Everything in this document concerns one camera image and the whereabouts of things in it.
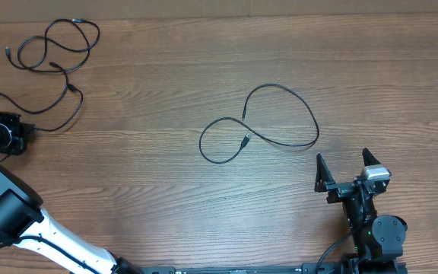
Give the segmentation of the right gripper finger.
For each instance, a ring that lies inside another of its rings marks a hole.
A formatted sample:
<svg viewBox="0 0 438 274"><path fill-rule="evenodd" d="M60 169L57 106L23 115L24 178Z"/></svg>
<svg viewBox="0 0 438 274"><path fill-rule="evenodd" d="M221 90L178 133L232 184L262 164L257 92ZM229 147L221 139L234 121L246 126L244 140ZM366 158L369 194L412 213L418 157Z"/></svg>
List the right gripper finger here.
<svg viewBox="0 0 438 274"><path fill-rule="evenodd" d="M335 185L335 180L330 173L323 156L318 153L316 156L316 182L314 191L317 193L328 192Z"/></svg>
<svg viewBox="0 0 438 274"><path fill-rule="evenodd" d="M380 165L380 162L373 156L368 148L362 150L364 166Z"/></svg>

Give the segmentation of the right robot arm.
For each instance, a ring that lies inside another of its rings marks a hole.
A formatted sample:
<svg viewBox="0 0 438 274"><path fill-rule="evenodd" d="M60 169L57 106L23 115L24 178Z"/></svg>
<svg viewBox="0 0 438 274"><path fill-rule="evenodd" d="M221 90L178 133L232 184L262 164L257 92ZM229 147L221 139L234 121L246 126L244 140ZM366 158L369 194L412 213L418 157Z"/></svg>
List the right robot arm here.
<svg viewBox="0 0 438 274"><path fill-rule="evenodd" d="M321 255L314 273L406 273L404 263L397 259L403 255L403 243L408 225L395 215L379 215L373 198L386 191L391 171L369 151L362 151L363 170L351 182L336 183L321 154L316 156L317 193L327 193L329 204L341 203L350 231L334 242ZM352 238L355 251L344 254L337 263L325 258L348 238Z"/></svg>

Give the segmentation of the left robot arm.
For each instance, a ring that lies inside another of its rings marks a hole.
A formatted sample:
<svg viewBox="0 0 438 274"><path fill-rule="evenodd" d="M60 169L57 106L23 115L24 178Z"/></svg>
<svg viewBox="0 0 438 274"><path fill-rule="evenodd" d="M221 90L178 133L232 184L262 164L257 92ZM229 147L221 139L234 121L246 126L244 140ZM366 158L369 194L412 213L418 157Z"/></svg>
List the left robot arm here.
<svg viewBox="0 0 438 274"><path fill-rule="evenodd" d="M0 146L11 132L0 123ZM122 257L95 247L59 224L42 198L0 164L0 249L16 246L38 253L71 273L140 273Z"/></svg>

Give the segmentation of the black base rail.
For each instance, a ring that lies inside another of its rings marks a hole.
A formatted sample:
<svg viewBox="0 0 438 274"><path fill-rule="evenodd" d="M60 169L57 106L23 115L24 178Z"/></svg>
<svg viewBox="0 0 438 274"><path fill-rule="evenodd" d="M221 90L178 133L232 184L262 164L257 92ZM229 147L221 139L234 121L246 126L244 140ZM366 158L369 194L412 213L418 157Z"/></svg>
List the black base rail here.
<svg viewBox="0 0 438 274"><path fill-rule="evenodd" d="M205 267L175 269L172 266L143 267L125 270L116 270L114 273L142 273L142 274L345 274L350 271L341 263L322 263L316 269L316 263L303 263L301 266L260 266L260 267Z"/></svg>

